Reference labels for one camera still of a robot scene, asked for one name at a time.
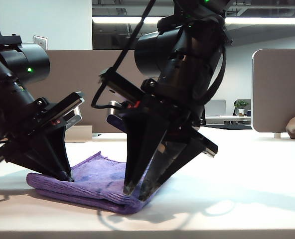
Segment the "cable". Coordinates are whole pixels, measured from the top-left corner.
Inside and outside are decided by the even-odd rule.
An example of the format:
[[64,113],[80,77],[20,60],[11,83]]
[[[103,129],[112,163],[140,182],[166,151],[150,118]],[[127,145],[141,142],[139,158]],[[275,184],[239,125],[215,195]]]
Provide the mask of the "cable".
[[215,95],[215,93],[217,92],[219,86],[221,85],[221,83],[223,81],[225,68],[226,68],[226,48],[224,45],[222,46],[222,54],[223,54],[223,62],[222,62],[221,70],[219,71],[219,73],[216,77],[216,80],[211,85],[211,87],[201,97],[201,99],[198,100],[198,103],[200,105],[205,105],[206,103],[208,103],[210,101],[210,99]]
[[[126,54],[128,53],[128,51],[130,50],[133,42],[135,41],[139,31],[141,30],[143,24],[144,24],[144,20],[145,18],[148,16],[149,12],[151,11],[152,7],[154,6],[156,0],[150,0],[148,5],[146,6],[142,16],[141,16],[141,21],[138,23],[138,25],[135,27],[131,37],[129,38],[126,46],[124,47],[124,49],[122,50],[122,52],[120,53],[119,57],[117,58],[117,60],[115,61],[112,69],[116,72],[118,67],[121,65],[122,61],[124,60]],[[111,105],[97,105],[97,101],[99,99],[99,97],[101,96],[102,92],[104,91],[104,89],[107,86],[107,80],[104,80],[100,86],[100,88],[98,89],[98,91],[96,92],[92,102],[91,102],[91,107],[95,108],[95,109],[117,109],[120,110],[122,108],[117,107],[117,106],[111,106]]]

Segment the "folded towel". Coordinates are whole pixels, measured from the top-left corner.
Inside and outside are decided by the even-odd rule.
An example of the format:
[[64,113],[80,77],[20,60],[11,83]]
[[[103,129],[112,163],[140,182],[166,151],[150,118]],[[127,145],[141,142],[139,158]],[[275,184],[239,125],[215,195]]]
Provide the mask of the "folded towel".
[[140,186],[131,196],[123,194],[126,163],[109,160],[101,152],[71,168],[74,182],[59,181],[37,173],[27,175],[27,183],[40,195],[67,202],[94,206],[120,214],[140,211],[153,195],[142,202]]

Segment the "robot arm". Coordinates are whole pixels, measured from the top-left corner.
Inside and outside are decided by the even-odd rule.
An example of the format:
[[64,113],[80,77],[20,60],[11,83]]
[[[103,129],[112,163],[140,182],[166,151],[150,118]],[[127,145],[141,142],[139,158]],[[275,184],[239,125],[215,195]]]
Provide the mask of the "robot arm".
[[71,181],[64,135],[83,95],[72,93],[57,104],[35,100],[25,84],[43,80],[49,72],[48,56],[40,46],[0,33],[0,140],[8,139],[0,147],[0,162]]
[[[117,116],[108,119],[128,135],[125,194],[131,194],[143,177],[140,199],[144,201],[198,154],[217,153],[217,145],[194,127],[200,126],[204,105],[223,79],[225,44],[230,42],[224,17],[232,2],[175,0],[174,15],[163,18],[158,32],[143,36],[137,43],[139,70],[158,77],[145,80],[141,89],[120,76],[115,67],[102,73],[102,87],[92,106],[100,108],[96,101],[106,86],[127,99],[110,107]],[[209,87],[221,55],[221,71]]]

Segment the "office cubicle partition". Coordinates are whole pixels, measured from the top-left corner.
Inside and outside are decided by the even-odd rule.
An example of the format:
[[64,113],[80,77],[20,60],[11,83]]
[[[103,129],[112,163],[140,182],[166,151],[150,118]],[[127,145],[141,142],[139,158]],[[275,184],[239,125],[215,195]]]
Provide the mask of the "office cubicle partition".
[[295,50],[263,49],[253,55],[252,124],[259,132],[286,132],[295,117]]
[[[51,102],[58,102],[73,91],[82,91],[85,102],[80,106],[82,120],[78,125],[92,125],[93,132],[119,132],[106,123],[106,110],[91,108],[91,101],[99,88],[99,74],[113,65],[119,50],[84,50],[84,51],[47,51],[51,71],[47,79],[28,84],[27,88],[35,97],[46,97]],[[130,51],[120,66],[118,73],[137,87],[145,77],[138,71],[134,61],[134,51]],[[106,90],[100,104],[110,100],[122,102],[123,99]]]

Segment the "desk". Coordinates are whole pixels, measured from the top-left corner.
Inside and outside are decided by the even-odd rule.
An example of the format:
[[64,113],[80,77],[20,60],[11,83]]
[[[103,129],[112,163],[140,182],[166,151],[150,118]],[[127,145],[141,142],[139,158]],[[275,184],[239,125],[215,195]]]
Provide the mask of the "desk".
[[224,121],[251,121],[251,116],[206,116],[206,123],[224,123]]
[[[197,156],[128,216],[39,196],[25,182],[29,170],[2,163],[0,239],[295,239],[295,140],[253,130],[200,132],[219,145],[215,158]],[[126,159],[120,138],[67,144],[71,165],[99,150]]]

